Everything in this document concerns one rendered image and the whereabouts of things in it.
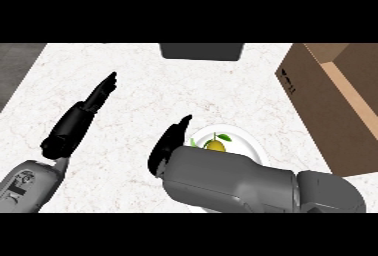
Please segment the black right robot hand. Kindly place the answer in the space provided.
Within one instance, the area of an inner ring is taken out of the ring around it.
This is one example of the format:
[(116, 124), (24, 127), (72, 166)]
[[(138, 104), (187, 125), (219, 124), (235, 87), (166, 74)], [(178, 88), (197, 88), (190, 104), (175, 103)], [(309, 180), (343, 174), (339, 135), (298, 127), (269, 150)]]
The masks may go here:
[(148, 169), (156, 177), (162, 176), (172, 153), (185, 143), (185, 133), (191, 119), (191, 115), (185, 116), (181, 122), (169, 127), (153, 149), (148, 158)]

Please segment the yellow lemon with green leaves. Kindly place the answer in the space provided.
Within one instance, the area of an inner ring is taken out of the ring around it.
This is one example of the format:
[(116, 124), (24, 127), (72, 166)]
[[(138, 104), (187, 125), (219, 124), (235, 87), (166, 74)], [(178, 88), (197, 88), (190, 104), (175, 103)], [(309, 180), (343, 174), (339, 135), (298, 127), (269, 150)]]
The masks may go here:
[(224, 142), (231, 142), (231, 141), (233, 141), (233, 138), (230, 137), (228, 134), (213, 133), (212, 138), (203, 144), (199, 144), (196, 142), (196, 139), (191, 139), (191, 146), (196, 148), (203, 148), (207, 150), (225, 152), (227, 147), (225, 147)]

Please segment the white plate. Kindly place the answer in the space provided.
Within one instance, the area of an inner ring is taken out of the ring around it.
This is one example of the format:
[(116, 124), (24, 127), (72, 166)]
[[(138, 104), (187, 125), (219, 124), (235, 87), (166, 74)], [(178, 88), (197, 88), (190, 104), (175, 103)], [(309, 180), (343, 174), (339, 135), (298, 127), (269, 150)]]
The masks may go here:
[(204, 147), (206, 142), (212, 139), (218, 139), (224, 143), (228, 153), (246, 155), (259, 164), (271, 165), (261, 143), (240, 127), (227, 124), (210, 125), (190, 136), (185, 145)]

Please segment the brown cardboard box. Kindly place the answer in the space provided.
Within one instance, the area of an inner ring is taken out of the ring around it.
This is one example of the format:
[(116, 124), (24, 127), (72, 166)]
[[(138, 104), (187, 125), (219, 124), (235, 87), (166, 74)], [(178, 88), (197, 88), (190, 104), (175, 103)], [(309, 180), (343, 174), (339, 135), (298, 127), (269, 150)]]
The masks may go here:
[(333, 173), (378, 172), (378, 43), (296, 43), (277, 77)]

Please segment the dark grey appliance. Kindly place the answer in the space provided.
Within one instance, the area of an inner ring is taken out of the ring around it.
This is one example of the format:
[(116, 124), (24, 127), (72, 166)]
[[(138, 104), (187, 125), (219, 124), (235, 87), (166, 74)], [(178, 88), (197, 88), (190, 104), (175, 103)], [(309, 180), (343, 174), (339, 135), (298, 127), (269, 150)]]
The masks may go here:
[(162, 43), (162, 55), (166, 59), (212, 61), (238, 61), (243, 43)]

